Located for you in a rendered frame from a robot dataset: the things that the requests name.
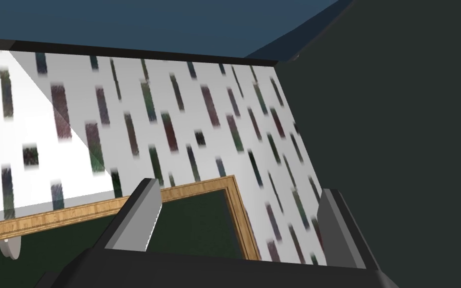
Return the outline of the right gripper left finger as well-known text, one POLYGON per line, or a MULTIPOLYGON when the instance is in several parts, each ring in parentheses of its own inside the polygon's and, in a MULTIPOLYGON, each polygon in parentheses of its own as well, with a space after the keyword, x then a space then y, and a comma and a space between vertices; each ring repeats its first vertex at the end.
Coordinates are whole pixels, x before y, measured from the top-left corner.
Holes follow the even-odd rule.
POLYGON ((144 178, 95 242, 95 249, 144 252, 162 208, 159 181, 144 178))

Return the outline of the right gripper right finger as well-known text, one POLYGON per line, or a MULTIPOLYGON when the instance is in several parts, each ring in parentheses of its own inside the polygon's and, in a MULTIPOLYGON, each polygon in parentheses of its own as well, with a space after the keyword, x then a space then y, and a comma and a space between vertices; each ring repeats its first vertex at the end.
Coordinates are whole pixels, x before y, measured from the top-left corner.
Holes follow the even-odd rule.
POLYGON ((380 269, 338 189, 322 190, 317 220, 326 265, 367 270, 380 269))

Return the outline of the dark green door leaf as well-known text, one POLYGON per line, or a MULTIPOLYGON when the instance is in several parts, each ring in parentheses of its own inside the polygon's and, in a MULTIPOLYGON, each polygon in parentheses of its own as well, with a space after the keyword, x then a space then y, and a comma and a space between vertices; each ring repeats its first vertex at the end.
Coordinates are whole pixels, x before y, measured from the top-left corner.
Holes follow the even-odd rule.
MULTIPOLYGON (((34 288, 45 272, 59 272, 100 238, 113 217, 23 235, 19 258, 0 251, 0 288, 34 288)), ((242 259, 222 190, 162 205, 148 251, 242 259)))

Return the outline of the grey round door knob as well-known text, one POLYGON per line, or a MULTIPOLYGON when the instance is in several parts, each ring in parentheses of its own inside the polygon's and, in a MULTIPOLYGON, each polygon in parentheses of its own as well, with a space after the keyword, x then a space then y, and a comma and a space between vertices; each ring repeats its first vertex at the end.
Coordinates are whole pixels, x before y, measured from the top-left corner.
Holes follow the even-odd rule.
POLYGON ((0 240, 0 251, 5 258, 17 260, 21 252, 21 236, 0 240))

